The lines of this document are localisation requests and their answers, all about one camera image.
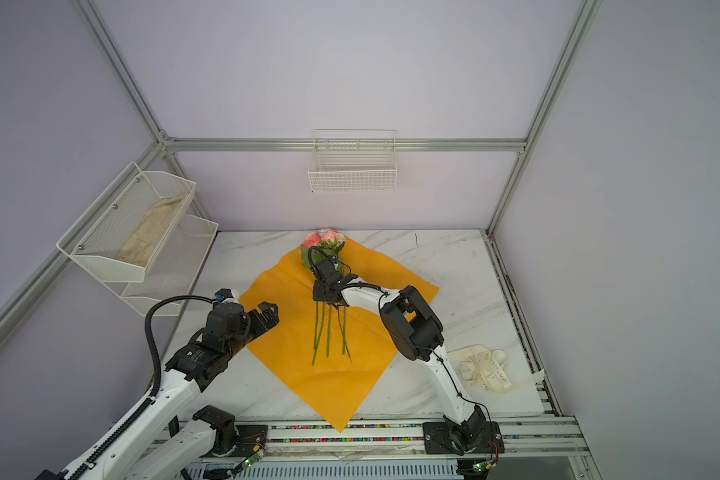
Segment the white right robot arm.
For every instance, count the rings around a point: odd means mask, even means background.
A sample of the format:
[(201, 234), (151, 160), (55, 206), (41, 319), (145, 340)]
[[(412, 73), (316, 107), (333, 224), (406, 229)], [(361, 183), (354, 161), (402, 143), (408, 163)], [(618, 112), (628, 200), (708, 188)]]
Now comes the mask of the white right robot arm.
[(443, 325), (422, 294), (412, 285), (398, 290), (369, 283), (317, 246), (307, 250), (306, 258), (315, 277), (315, 301), (378, 315), (398, 352), (424, 368), (443, 408), (446, 441), (441, 447), (459, 456), (485, 453), (490, 464), (497, 464), (503, 452), (499, 426), (485, 405), (463, 391), (444, 348)]

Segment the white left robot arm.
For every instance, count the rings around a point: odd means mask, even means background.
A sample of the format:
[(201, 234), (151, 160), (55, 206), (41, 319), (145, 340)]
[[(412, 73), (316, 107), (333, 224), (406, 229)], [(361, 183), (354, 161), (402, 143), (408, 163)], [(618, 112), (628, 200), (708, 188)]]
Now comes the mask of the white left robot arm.
[(167, 361), (162, 361), (153, 334), (155, 314), (171, 303), (193, 300), (185, 294), (153, 305), (144, 320), (153, 368), (147, 392), (92, 447), (58, 472), (44, 470), (41, 479), (170, 479), (194, 460), (211, 455), (262, 452), (263, 432), (247, 439), (235, 417), (207, 405), (184, 426), (178, 416), (228, 367), (249, 343), (279, 323), (278, 307), (262, 302), (246, 310), (229, 289), (200, 300), (210, 305), (199, 334)]

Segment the orange wrapping paper sheet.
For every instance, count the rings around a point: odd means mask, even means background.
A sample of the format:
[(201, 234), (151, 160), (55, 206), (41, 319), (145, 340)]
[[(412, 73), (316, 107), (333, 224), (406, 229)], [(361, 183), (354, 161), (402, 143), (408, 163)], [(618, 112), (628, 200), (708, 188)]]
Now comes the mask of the orange wrapping paper sheet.
[(407, 361), (375, 314), (354, 308), (346, 322), (351, 358), (342, 355), (332, 310), (330, 357), (325, 357), (325, 314), (315, 365), (313, 276), (290, 235), (240, 249), (236, 288), (247, 307), (262, 301), (280, 308), (280, 324), (250, 350), (251, 367), (232, 373), (224, 397), (248, 417), (318, 418), (344, 427), (359, 415), (392, 418), (434, 413), (440, 405), (423, 369)]

